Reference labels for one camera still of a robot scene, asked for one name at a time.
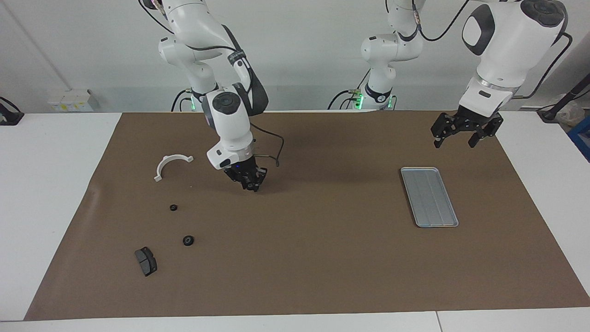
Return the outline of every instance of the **silver tray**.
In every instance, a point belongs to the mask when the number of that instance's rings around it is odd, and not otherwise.
[[[404,167],[401,173],[414,219],[419,227],[459,226],[455,210],[438,169],[434,167]]]

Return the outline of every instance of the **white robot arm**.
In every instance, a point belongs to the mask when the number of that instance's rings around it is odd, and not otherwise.
[[[418,12],[426,0],[415,0]],[[395,81],[392,63],[408,61],[420,56],[424,39],[418,34],[412,0],[392,0],[388,21],[393,34],[382,34],[365,39],[361,53],[371,66],[368,83],[361,90],[359,109],[383,109],[389,103]]]
[[[230,29],[211,15],[204,0],[143,1],[169,21],[175,38],[160,41],[160,55],[185,72],[194,104],[219,135],[219,143],[207,152],[209,161],[243,189],[258,191],[267,170],[256,164],[249,117],[264,112],[268,97],[245,52]],[[238,74],[239,83],[220,88],[211,67],[202,62],[221,55]]]
[[[463,41],[481,62],[456,115],[443,113],[432,126],[435,146],[462,131],[475,132],[469,140],[472,148],[494,136],[503,122],[498,110],[551,46],[563,35],[571,37],[565,33],[567,23],[566,8],[557,0],[496,2],[473,11],[463,28]]]

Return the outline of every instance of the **black stand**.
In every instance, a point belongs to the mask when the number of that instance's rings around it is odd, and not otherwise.
[[[555,120],[557,113],[559,113],[559,111],[562,110],[565,105],[578,97],[578,95],[589,85],[590,74],[586,75],[586,77],[584,77],[584,79],[578,83],[578,85],[576,85],[567,95],[565,95],[565,97],[563,97],[552,109],[546,112],[538,111],[537,113],[541,117],[541,120],[543,120],[544,123],[557,123]]]
[[[25,113],[13,113],[9,111],[4,105],[0,104],[0,114],[6,118],[6,121],[0,121],[0,126],[16,126],[25,116]]]

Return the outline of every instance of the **green indicator light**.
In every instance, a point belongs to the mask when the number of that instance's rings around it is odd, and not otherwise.
[[[355,108],[356,109],[362,109],[363,108],[363,102],[364,101],[365,101],[365,96],[364,95],[360,95],[359,98],[356,100]]]

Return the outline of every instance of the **white table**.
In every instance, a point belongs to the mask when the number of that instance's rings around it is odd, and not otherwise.
[[[588,292],[590,164],[559,126],[534,113],[503,116],[498,138]],[[20,322],[119,118],[27,115],[16,127],[0,128],[0,332],[590,331],[590,308]]]

